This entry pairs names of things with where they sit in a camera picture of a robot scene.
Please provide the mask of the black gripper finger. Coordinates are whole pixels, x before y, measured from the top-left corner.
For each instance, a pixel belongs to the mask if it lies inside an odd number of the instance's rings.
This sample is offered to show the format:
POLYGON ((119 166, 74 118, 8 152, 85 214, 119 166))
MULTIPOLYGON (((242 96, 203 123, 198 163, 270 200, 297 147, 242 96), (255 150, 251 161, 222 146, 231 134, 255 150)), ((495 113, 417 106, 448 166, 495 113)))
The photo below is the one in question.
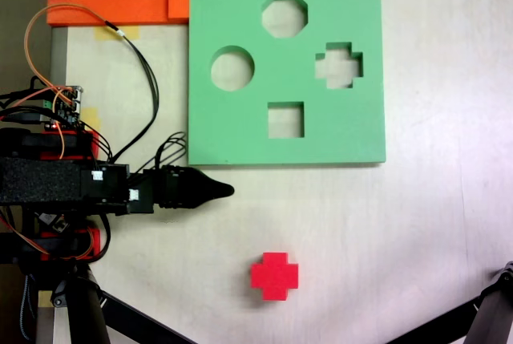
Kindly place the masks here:
POLYGON ((200 206, 211 200, 230 197, 235 188, 212 179, 203 172, 192 168, 188 173, 188 205, 200 206))

